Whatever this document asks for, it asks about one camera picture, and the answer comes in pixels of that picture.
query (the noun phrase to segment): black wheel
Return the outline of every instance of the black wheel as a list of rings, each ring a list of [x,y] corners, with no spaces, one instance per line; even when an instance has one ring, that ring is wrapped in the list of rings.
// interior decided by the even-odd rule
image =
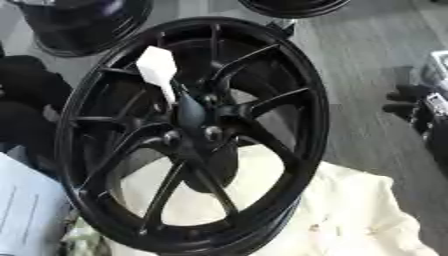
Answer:
[[[135,68],[149,45],[171,50],[176,59],[173,83],[180,100],[171,110],[159,88],[145,84]],[[128,97],[112,96],[116,89],[122,90],[119,97]],[[256,99],[237,102],[232,90]],[[280,111],[296,141],[292,146],[257,119],[284,105],[292,107]],[[251,22],[193,18],[153,27],[100,61],[62,114],[57,158],[73,205],[111,239],[161,255],[247,255],[275,237],[294,212],[321,161],[328,130],[324,86],[296,46]],[[225,190],[238,163],[232,148],[251,143],[278,155],[284,171],[262,198],[238,209]],[[173,163],[143,217],[121,204],[107,185],[112,170],[139,148],[151,148]],[[227,169],[218,167],[224,162],[230,163]],[[171,194],[191,179],[196,179],[193,188],[199,182],[215,196],[227,217],[194,226],[163,223]]]
[[[250,10],[277,18],[309,18],[334,12],[350,0],[239,0]]]

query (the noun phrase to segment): white cloth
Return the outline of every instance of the white cloth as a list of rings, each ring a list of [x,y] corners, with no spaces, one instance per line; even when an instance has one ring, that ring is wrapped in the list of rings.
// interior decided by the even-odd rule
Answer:
[[[237,178],[226,189],[242,209],[260,198],[282,171],[278,157],[261,146],[239,150]],[[170,167],[153,162],[122,183],[128,207],[142,215]],[[436,256],[418,238],[419,223],[402,212],[393,181],[322,163],[285,229],[253,256]],[[200,224],[224,217],[211,196],[182,184],[163,213],[167,224]],[[111,242],[114,256],[148,256]]]

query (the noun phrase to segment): white sheet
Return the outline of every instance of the white sheet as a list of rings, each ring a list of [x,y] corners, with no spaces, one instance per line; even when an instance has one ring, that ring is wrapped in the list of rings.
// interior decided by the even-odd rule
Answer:
[[[59,183],[0,153],[0,255],[55,255],[68,206]]]
[[[263,147],[246,147],[239,153],[240,170],[227,192],[237,206],[245,207],[272,185],[282,168]],[[144,213],[169,165],[161,159],[124,180],[126,202],[136,213]],[[253,256],[436,256],[419,240],[419,223],[399,209],[392,184],[388,177],[322,163],[292,220]],[[163,214],[165,222],[178,225],[220,217],[223,212],[216,200],[184,184]],[[110,244],[114,256],[155,255]]]

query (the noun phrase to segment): gray carpet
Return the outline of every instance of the gray carpet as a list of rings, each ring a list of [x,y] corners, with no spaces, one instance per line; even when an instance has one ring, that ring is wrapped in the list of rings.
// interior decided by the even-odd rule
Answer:
[[[155,8],[145,27],[202,15],[269,20],[236,0],[156,0]],[[353,0],[336,13],[299,24],[292,40],[320,70],[332,104],[325,159],[392,177],[401,207],[422,225],[423,241],[448,255],[448,181],[417,134],[381,111],[385,94],[406,79],[407,66],[448,47],[448,6],[429,0]],[[8,53],[42,58],[73,86],[100,58],[59,59],[40,52],[9,4],[0,3],[0,39]]]

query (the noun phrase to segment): rim lip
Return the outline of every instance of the rim lip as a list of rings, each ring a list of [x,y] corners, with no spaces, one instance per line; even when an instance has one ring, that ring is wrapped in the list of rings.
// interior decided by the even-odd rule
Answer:
[[[303,66],[302,69],[307,70],[306,75],[311,77],[310,78],[311,81],[314,81],[312,88],[317,88],[317,90],[315,91],[319,95],[318,97],[315,97],[317,102],[315,102],[314,105],[319,108],[320,115],[318,116],[320,118],[319,120],[315,121],[319,123],[320,127],[322,127],[322,130],[319,131],[318,134],[316,135],[317,139],[315,143],[312,145],[310,160],[307,161],[307,163],[304,164],[303,166],[302,169],[303,177],[300,177],[300,179],[297,178],[296,180],[293,181],[295,186],[288,187],[287,197],[282,198],[282,200],[277,200],[271,208],[264,210],[262,213],[260,213],[258,217],[256,216],[254,218],[255,221],[253,221],[254,226],[252,226],[250,229],[248,227],[245,227],[245,229],[243,230],[233,230],[233,229],[230,231],[226,230],[223,232],[225,234],[219,234],[218,236],[216,236],[222,238],[219,241],[229,241],[229,236],[234,239],[235,237],[239,237],[239,239],[247,237],[250,233],[261,229],[263,226],[270,223],[270,221],[280,216],[282,212],[288,209],[297,200],[297,197],[300,196],[300,194],[309,184],[322,159],[329,131],[329,109],[325,88],[323,87],[323,84],[314,66],[311,64],[311,62],[305,56],[305,54],[301,52],[294,44],[289,42],[286,38],[279,37],[279,35],[273,30],[270,30],[256,23],[234,18],[223,18],[223,17],[189,18],[155,26],[153,28],[146,30],[143,33],[140,33],[126,40],[125,42],[122,42],[118,47],[115,48],[115,50],[113,50],[111,53],[105,56],[96,65],[96,67],[91,70],[91,72],[84,78],[80,86],[78,86],[78,88],[70,96],[68,104],[66,105],[61,115],[57,130],[56,157],[59,163],[61,164],[61,170],[62,170],[61,181],[65,190],[67,191],[70,201],[76,208],[80,209],[81,216],[90,225],[92,225],[101,233],[103,233],[104,235],[115,241],[119,241],[120,243],[123,243],[127,246],[134,247],[137,249],[163,252],[163,253],[170,253],[170,252],[178,253],[179,250],[185,251],[186,253],[201,253],[201,251],[198,251],[198,248],[203,247],[204,245],[207,245],[211,250],[214,250],[215,252],[225,252],[225,250],[227,250],[229,246],[230,247],[234,246],[234,244],[232,243],[216,244],[216,241],[209,239],[206,242],[181,244],[176,246],[175,248],[170,248],[173,246],[172,245],[167,246],[167,244],[163,244],[166,243],[166,241],[160,240],[160,238],[157,237],[148,238],[147,236],[138,236],[138,235],[129,236],[130,234],[129,228],[126,230],[125,227],[119,225],[120,222],[117,222],[116,220],[109,218],[107,215],[105,215],[104,212],[101,212],[99,209],[96,209],[96,211],[92,211],[91,209],[89,209],[88,205],[84,203],[81,196],[78,193],[76,193],[76,189],[74,186],[75,184],[71,179],[71,176],[74,173],[73,167],[71,166],[71,163],[73,161],[71,158],[73,153],[72,152],[73,131],[71,130],[70,126],[70,120],[72,118],[71,114],[73,114],[73,110],[80,109],[82,107],[81,105],[82,100],[80,99],[84,99],[90,93],[91,89],[94,88],[94,86],[92,85],[98,82],[99,78],[101,77],[97,75],[98,69],[102,66],[111,66],[110,65],[111,63],[116,63],[123,56],[128,55],[136,48],[136,45],[138,47],[138,45],[140,45],[142,41],[143,42],[146,41],[145,40],[145,38],[147,37],[146,35],[151,35],[151,37],[154,37],[154,35],[163,33],[163,31],[165,31],[166,28],[172,26],[180,25],[183,28],[187,28],[192,25],[213,24],[213,23],[227,24],[230,26],[245,28],[246,30],[249,29],[250,31],[252,31],[253,34],[257,35],[256,36],[257,38],[265,37],[275,39],[277,43],[282,45],[282,47],[285,47],[286,50],[294,56],[293,63],[300,61],[299,64],[300,66]]]
[[[331,3],[306,10],[276,10],[272,6],[255,4],[253,0],[239,0],[242,5],[251,11],[274,18],[300,19],[311,18],[334,12],[350,2],[350,0],[333,0]]]

